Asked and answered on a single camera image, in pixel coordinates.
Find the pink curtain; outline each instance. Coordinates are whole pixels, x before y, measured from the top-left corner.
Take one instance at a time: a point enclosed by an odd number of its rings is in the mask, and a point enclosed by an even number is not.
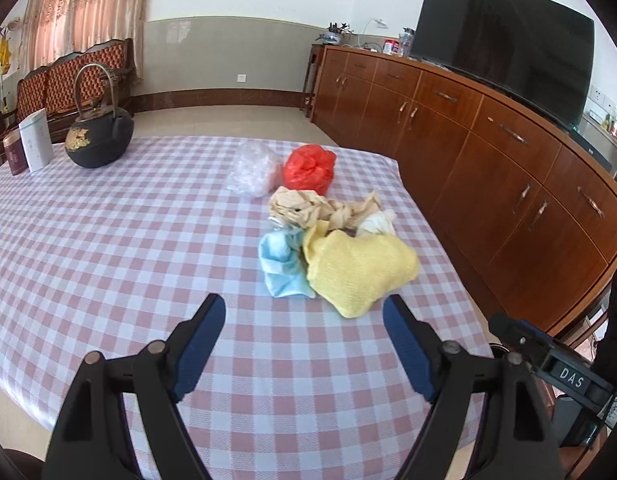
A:
[[[71,52],[133,39],[141,76],[145,0],[29,0],[20,46],[20,74]]]

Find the power outlet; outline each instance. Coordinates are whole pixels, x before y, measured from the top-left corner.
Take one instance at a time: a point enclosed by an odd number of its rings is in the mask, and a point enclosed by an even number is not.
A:
[[[601,105],[604,108],[604,111],[607,114],[610,114],[611,117],[617,116],[617,104],[608,96],[604,96],[604,104]]]
[[[591,85],[591,100],[592,101],[596,102],[599,106],[603,107],[604,97],[605,95],[602,94],[602,92],[600,92],[597,88]]]

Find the yellow cloth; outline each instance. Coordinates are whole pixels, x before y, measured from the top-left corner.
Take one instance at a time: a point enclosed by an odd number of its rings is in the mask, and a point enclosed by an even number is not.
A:
[[[8,49],[6,35],[0,35],[0,74],[6,75],[11,67],[11,52]]]
[[[415,251],[395,235],[351,238],[343,231],[326,235],[319,220],[304,235],[308,282],[344,317],[366,314],[387,292],[417,277]]]
[[[287,189],[280,186],[269,202],[271,216],[282,223],[290,222],[308,229],[318,220],[328,220],[328,230],[355,229],[367,216],[381,211],[377,191],[371,192],[364,202],[331,200],[315,191]]]

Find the red plastic bag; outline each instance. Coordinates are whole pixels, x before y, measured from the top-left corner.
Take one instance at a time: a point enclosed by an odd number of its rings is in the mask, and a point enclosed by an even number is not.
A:
[[[288,189],[312,189],[325,195],[335,173],[337,155],[318,146],[305,144],[288,157],[284,165],[284,186]]]

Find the table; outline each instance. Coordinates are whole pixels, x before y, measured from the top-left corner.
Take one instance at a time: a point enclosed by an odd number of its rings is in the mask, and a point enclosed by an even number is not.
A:
[[[308,117],[313,110],[315,83],[317,82],[319,69],[322,66],[324,47],[325,44],[323,43],[314,43],[311,45],[310,54],[308,55],[308,64],[306,65],[306,75],[304,76],[304,87],[302,88],[300,102],[300,110],[306,108],[306,112],[304,113],[306,117]]]
[[[389,479],[427,414],[384,329],[379,302],[344,319],[324,300],[272,299],[257,258],[267,198],[224,189],[243,139],[134,139],[98,170],[55,146],[50,166],[0,168],[0,387],[52,428],[83,356],[138,352],[208,292],[226,324],[197,389],[179,404],[216,480]],[[299,144],[265,140],[286,157]],[[377,189],[421,272],[399,290],[442,339],[488,355],[466,292],[404,190],[397,163],[333,148],[329,196]],[[143,473],[157,476],[134,396],[126,405]],[[461,445],[475,437],[471,403]]]

